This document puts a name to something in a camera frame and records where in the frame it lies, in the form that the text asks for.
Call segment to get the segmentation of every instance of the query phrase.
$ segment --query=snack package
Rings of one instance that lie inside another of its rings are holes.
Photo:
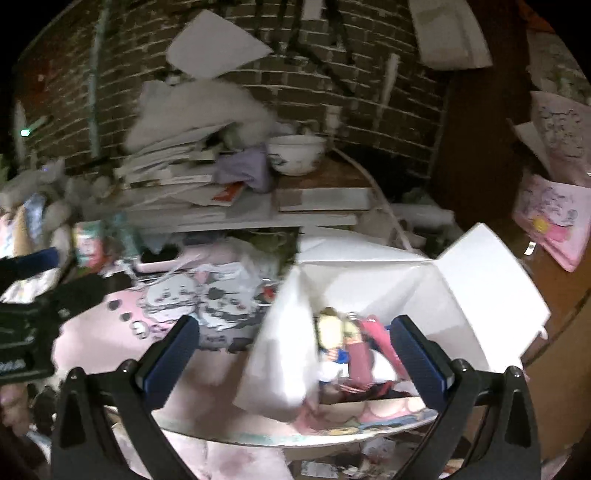
[[[526,173],[513,220],[563,267],[579,265],[591,228],[591,189]]]
[[[78,266],[96,271],[100,270],[105,262],[104,237],[105,229],[101,220],[78,222],[76,224],[74,238]]]

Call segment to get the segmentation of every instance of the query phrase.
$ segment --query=blue gripper pad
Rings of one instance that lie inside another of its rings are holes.
[[[52,268],[57,268],[60,264],[60,254],[57,252],[57,248],[51,247],[23,257],[16,257],[14,262],[18,278],[25,280]]]
[[[392,320],[390,342],[425,405],[441,413],[454,380],[449,357],[436,343],[427,340],[407,315]]]
[[[199,323],[185,315],[164,339],[148,348],[135,374],[149,411],[164,407],[170,393],[199,345]]]

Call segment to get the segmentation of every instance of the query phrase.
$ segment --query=white bowl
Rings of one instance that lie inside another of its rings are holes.
[[[271,165],[283,175],[306,175],[319,165],[326,139],[315,135],[285,135],[267,142]]]

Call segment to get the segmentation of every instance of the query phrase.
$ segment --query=pink fabric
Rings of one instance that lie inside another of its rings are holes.
[[[379,320],[373,316],[369,316],[367,319],[361,320],[359,325],[363,333],[375,341],[381,352],[394,367],[394,370],[396,370],[396,374],[402,379],[409,379],[410,377],[406,368],[404,368],[402,361],[394,351],[394,347],[392,347],[390,332],[386,330]]]
[[[513,220],[566,271],[577,268],[591,229],[591,189],[526,173]]]

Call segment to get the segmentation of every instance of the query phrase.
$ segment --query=brick wall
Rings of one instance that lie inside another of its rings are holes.
[[[278,0],[265,0],[260,23],[262,39],[270,40],[277,23]],[[428,175],[441,110],[447,90],[446,74],[418,63],[413,24],[406,0],[340,0],[355,65],[346,64],[345,51],[331,46],[326,20],[304,20],[300,41],[349,85],[355,96],[342,95],[330,79],[304,58],[287,65],[282,56],[269,56],[224,75],[246,86],[260,101],[286,120],[323,129],[327,105],[342,107],[344,142],[372,145],[396,154],[420,176]],[[97,116],[103,154],[120,157],[125,131],[135,118],[143,81],[166,73],[165,50],[198,12],[186,12],[195,2],[113,0],[103,44],[98,78]],[[225,17],[253,32],[254,0],[225,9]],[[15,95],[29,121],[51,115],[53,121],[27,138],[39,155],[64,155],[69,164],[90,160],[87,130],[89,50],[100,2],[82,0],[51,24],[15,66]],[[286,42],[293,5],[282,30]],[[385,60],[400,56],[391,100],[381,113],[379,97]]]

